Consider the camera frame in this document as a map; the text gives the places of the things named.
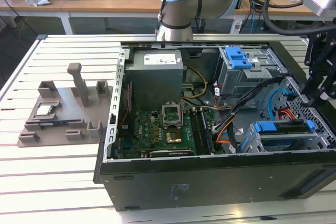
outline case label sticker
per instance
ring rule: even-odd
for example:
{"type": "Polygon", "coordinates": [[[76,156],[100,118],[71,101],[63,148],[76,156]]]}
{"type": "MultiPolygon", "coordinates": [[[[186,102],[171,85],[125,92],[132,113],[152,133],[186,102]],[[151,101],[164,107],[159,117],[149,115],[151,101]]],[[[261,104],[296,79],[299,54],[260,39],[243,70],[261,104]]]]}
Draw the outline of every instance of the case label sticker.
{"type": "Polygon", "coordinates": [[[181,197],[187,194],[189,191],[190,184],[177,184],[172,185],[170,191],[170,199],[171,200],[179,200],[181,197]]]}
{"type": "Polygon", "coordinates": [[[145,65],[176,64],[175,54],[145,55],[144,64],[145,65]]]}
{"type": "Polygon", "coordinates": [[[249,62],[259,62],[259,60],[257,58],[255,58],[255,59],[250,58],[250,59],[248,59],[248,61],[249,62]]]}
{"type": "Polygon", "coordinates": [[[219,88],[215,88],[215,96],[220,96],[220,93],[221,91],[220,91],[220,89],[219,88]]]}

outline motherboard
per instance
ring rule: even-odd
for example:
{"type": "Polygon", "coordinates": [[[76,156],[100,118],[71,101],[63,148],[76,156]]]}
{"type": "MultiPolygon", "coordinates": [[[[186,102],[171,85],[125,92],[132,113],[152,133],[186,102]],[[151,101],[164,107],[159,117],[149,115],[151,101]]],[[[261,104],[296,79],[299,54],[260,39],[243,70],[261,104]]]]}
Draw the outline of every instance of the motherboard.
{"type": "Polygon", "coordinates": [[[119,158],[193,156],[213,151],[211,110],[137,111],[133,131],[123,134],[119,158]],[[167,125],[167,122],[181,123],[167,125]]]}

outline blue object on desk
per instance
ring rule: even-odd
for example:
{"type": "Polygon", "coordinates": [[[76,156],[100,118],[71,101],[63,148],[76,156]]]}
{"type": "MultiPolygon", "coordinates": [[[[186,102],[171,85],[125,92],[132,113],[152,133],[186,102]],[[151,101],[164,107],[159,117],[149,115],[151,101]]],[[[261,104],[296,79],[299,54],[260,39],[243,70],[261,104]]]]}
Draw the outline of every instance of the blue object on desk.
{"type": "Polygon", "coordinates": [[[252,68],[252,64],[246,59],[246,54],[240,47],[226,47],[225,53],[233,69],[252,68]]]}

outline yellow wire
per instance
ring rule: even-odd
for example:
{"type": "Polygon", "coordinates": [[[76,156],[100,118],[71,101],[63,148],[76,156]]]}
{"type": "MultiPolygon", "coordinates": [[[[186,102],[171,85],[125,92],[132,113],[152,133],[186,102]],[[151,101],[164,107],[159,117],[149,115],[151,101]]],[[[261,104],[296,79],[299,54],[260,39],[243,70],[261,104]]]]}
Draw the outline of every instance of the yellow wire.
{"type": "Polygon", "coordinates": [[[206,92],[206,89],[208,87],[207,83],[206,83],[206,80],[204,79],[204,77],[200,74],[200,72],[198,72],[196,69],[192,68],[192,67],[188,67],[187,66],[187,69],[190,68],[192,70],[194,70],[198,75],[199,77],[202,78],[203,82],[204,82],[204,89],[203,91],[200,93],[200,94],[196,94],[196,95],[192,95],[191,97],[182,97],[183,99],[193,99],[193,98],[197,98],[197,97],[200,97],[202,96],[205,92],[206,92]]]}

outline computer case side panel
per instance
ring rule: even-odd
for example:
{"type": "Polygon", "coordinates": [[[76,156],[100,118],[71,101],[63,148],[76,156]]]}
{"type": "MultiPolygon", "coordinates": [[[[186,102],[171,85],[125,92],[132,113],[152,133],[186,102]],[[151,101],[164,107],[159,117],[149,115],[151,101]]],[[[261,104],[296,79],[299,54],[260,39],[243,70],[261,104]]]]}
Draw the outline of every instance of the computer case side panel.
{"type": "Polygon", "coordinates": [[[307,198],[336,178],[336,155],[134,160],[103,163],[101,180],[117,211],[307,198]]]}

